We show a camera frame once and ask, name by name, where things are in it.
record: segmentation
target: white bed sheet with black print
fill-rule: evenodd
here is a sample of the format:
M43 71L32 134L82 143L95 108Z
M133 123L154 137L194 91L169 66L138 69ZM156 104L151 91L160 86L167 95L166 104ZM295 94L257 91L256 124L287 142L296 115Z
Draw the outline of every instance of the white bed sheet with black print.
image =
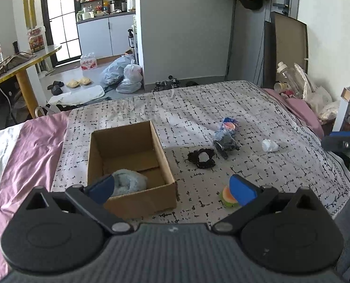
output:
M217 156L212 169L198 169L187 160L188 153L213 147L214 131L224 117L239 121L236 138L241 148L228 160ZM176 209L142 218L144 221L219 221L233 211L223 207L219 198L233 174L285 192L309 186L332 216L350 197L350 173L341 159L323 151L310 129L277 100L246 81L147 93L73 110L52 191L86 185L93 131L146 120L155 125L177 180L180 201ZM280 150L264 152L263 139L275 140Z

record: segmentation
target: white cabinet door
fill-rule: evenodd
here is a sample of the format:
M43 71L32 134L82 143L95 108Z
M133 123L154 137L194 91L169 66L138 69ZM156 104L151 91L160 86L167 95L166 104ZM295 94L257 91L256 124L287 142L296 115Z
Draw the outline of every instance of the white cabinet door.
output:
M95 53L96 58L112 56L108 18L77 24L82 54Z
M121 55L130 49L128 29L133 25L132 15L120 15L109 18L113 55Z

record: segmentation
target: light blue plush item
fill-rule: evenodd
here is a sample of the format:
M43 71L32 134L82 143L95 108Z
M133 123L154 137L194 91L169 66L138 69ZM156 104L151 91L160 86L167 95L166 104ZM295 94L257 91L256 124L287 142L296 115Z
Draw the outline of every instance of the light blue plush item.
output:
M138 172L128 169L120 169L112 173L115 179L115 190L112 197L144 191L146 189L147 177Z

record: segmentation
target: bed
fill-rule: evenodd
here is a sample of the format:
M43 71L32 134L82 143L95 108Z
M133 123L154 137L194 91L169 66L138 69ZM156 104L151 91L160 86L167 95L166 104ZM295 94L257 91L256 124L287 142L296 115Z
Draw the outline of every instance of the bed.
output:
M190 151L211 147L221 120L239 121L239 151L216 166L198 169L187 161ZM246 81L233 81L102 102L42 117L0 131L0 235L21 201L36 185L63 191L86 185L90 134L99 129L151 120L158 132L180 201L177 208L149 222L207 222L230 213L219 193L232 174L257 185L272 184L294 192L309 186L335 217L350 197L350 173L342 160L324 152L318 136L266 91ZM280 150L266 153L263 139ZM0 252L0 279L7 265Z

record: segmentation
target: glass door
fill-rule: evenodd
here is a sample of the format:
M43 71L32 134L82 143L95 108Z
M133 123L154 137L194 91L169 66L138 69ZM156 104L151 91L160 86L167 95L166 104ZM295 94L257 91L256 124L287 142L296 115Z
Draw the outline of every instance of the glass door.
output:
M51 56L53 66L80 58L78 30L74 0L41 0L45 34L48 44L61 44L62 48Z

